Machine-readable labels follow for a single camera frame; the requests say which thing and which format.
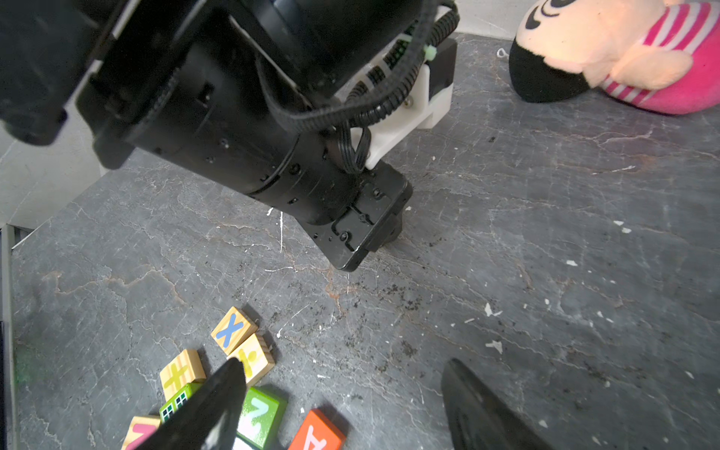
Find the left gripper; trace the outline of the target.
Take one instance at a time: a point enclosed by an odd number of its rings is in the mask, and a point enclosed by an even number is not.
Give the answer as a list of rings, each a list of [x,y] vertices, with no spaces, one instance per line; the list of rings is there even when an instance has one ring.
[[[326,225],[300,224],[330,264],[344,272],[353,272],[369,253],[397,239],[413,195],[409,180],[382,161],[360,181],[358,195],[338,219]]]

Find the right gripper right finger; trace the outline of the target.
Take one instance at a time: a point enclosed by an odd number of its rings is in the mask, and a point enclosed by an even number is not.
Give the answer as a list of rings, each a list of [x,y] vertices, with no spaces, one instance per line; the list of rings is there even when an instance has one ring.
[[[453,358],[442,372],[442,399],[456,449],[549,449],[466,365]]]

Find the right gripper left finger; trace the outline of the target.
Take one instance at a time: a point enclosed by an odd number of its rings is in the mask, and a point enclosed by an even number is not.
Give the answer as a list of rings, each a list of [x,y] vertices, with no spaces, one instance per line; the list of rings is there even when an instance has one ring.
[[[244,365],[231,358],[138,448],[231,450],[246,393]]]

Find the orange A block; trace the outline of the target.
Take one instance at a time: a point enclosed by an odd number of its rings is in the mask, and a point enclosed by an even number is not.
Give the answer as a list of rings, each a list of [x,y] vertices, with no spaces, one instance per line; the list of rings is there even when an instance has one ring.
[[[319,409],[313,409],[294,436],[289,450],[341,450],[345,442],[345,434]]]

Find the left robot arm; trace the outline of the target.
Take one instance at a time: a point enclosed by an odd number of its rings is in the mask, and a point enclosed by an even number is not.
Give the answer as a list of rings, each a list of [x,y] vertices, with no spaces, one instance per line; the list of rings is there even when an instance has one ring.
[[[453,1],[5,1],[1,122],[49,146],[75,101],[99,163],[142,149],[295,218],[352,272],[413,188],[384,155],[448,111]]]

